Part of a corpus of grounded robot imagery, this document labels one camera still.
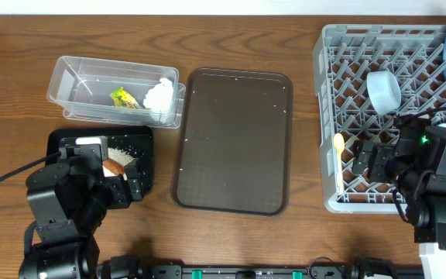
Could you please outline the orange carrot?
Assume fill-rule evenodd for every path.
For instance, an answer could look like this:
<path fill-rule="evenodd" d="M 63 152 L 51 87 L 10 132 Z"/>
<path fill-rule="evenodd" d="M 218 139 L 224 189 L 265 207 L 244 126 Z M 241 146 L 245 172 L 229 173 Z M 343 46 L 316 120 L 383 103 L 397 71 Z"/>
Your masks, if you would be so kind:
<path fill-rule="evenodd" d="M 104 176 L 113 177 L 125 174 L 124 167 L 114 160 L 107 159 L 102 162 Z"/>

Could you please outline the yellow plastic spoon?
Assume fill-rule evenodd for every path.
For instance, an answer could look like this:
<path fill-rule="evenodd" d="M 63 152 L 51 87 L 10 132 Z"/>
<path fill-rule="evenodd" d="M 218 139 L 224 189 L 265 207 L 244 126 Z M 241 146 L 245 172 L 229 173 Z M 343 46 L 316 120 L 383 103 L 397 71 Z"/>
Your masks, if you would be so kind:
<path fill-rule="evenodd" d="M 338 195 L 341 196 L 344 194 L 344 178 L 343 178 L 343 166 L 341 155 L 345 150 L 345 141 L 343 135 L 340 133 L 336 133 L 334 135 L 334 148 L 337 154 L 337 174 L 336 174 L 336 184 L 338 188 Z"/>

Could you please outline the light blue bowl with rice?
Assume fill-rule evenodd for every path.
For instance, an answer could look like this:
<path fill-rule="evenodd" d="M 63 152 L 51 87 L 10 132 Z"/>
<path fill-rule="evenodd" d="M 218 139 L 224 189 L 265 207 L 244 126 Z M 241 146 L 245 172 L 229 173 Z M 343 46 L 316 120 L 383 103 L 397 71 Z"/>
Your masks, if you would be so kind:
<path fill-rule="evenodd" d="M 378 115 L 386 115 L 401 105 L 400 86 L 389 71 L 374 71 L 367 74 L 367 91 L 372 107 Z"/>

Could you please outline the yellow green snack wrapper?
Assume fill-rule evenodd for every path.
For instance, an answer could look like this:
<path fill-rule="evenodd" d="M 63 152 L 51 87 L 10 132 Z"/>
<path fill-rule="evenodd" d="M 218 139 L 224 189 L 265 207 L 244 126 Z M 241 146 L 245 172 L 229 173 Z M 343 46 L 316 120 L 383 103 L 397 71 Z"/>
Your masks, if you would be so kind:
<path fill-rule="evenodd" d="M 113 100 L 115 107 L 123 107 L 128 109 L 141 109 L 142 106 L 130 95 L 123 87 L 115 89 L 110 98 Z"/>

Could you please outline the white tissue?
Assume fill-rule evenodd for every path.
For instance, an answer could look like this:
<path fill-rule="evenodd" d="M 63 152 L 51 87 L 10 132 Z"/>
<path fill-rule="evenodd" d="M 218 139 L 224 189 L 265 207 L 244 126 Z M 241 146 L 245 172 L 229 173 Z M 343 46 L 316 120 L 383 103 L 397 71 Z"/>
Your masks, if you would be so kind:
<path fill-rule="evenodd" d="M 149 89 L 142 105 L 149 110 L 153 121 L 160 122 L 165 114 L 170 111 L 173 97 L 173 82 L 168 78 L 162 77 L 159 83 Z"/>

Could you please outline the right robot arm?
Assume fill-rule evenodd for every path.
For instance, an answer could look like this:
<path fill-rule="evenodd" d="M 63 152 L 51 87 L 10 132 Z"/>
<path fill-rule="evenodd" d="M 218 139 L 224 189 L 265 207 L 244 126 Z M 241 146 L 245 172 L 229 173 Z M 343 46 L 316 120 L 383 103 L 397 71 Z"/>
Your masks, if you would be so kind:
<path fill-rule="evenodd" d="M 359 140 L 354 174 L 392 184 L 400 218 L 414 228 L 426 278 L 446 278 L 446 128 L 429 119 L 401 119 L 394 144 Z"/>

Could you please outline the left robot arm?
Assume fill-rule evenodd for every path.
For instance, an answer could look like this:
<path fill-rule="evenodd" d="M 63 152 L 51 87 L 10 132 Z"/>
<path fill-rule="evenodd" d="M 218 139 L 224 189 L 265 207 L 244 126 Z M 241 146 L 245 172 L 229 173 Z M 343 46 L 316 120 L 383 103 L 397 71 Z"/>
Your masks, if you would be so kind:
<path fill-rule="evenodd" d="M 135 163 L 106 177 L 100 164 L 64 160 L 30 174 L 26 186 L 35 221 L 25 232 L 20 278 L 95 278 L 94 232 L 109 210 L 128 208 L 149 190 Z"/>

